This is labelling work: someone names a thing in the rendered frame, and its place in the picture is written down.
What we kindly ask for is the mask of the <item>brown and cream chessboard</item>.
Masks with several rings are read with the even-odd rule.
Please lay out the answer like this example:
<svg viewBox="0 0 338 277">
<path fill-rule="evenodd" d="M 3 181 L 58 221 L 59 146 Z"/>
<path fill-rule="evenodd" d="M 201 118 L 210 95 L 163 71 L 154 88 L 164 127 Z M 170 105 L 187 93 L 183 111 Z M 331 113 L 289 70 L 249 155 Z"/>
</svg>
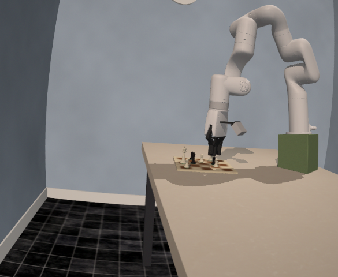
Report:
<svg viewBox="0 0 338 277">
<path fill-rule="evenodd" d="M 185 164 L 180 163 L 182 157 L 174 156 L 174 162 L 176 165 L 177 171 L 190 171 L 190 172 L 201 172 L 201 173 L 225 173 L 225 174 L 238 174 L 238 172 L 226 161 L 222 159 L 218 159 L 217 165 L 218 167 L 213 167 L 211 165 L 213 161 L 209 161 L 209 159 L 203 159 L 204 162 L 199 162 L 200 158 L 195 158 L 196 164 L 191 164 L 192 160 L 189 159 L 188 166 L 189 168 L 185 168 Z"/>
</svg>

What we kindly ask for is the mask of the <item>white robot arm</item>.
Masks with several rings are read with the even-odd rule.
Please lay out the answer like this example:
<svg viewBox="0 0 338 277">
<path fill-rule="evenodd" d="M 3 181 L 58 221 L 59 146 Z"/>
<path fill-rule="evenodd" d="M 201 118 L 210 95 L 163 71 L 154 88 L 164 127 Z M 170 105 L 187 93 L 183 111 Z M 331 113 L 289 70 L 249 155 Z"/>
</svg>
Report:
<svg viewBox="0 0 338 277">
<path fill-rule="evenodd" d="M 289 132 L 286 134 L 312 134 L 310 131 L 317 128 L 309 124 L 307 93 L 302 85 L 319 80 L 317 62 L 310 43 L 304 38 L 292 39 L 284 13 L 273 5 L 252 10 L 231 24 L 229 31 L 235 38 L 233 52 L 225 74 L 211 77 L 209 108 L 228 110 L 229 94 L 245 96 L 251 91 L 250 82 L 241 77 L 241 73 L 254 55 L 257 29 L 269 24 L 281 59 L 304 62 L 289 65 L 284 70 L 289 114 Z"/>
</svg>

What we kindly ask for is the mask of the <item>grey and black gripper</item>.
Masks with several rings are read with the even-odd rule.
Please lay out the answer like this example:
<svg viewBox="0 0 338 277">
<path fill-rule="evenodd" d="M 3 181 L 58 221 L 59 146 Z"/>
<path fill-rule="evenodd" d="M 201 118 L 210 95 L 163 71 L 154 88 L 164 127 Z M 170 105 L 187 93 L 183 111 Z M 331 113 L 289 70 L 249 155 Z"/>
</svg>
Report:
<svg viewBox="0 0 338 277">
<path fill-rule="evenodd" d="M 221 155 L 221 148 L 227 134 L 228 124 L 220 123 L 220 121 L 228 121 L 228 110 L 209 108 L 205 123 L 205 136 L 208 140 L 208 155 L 210 156 Z"/>
</svg>

